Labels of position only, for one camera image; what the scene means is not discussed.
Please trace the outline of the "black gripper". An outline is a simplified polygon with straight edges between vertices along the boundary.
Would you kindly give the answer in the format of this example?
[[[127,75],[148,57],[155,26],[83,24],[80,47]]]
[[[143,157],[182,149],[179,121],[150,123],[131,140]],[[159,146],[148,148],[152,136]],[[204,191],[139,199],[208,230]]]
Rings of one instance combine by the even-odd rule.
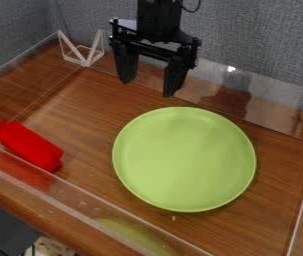
[[[138,0],[135,19],[109,20],[115,65],[120,81],[128,84],[136,77],[139,56],[168,63],[164,70],[163,96],[172,97],[182,88],[188,69],[195,67],[200,40],[180,29],[182,12],[195,13],[183,0]]]

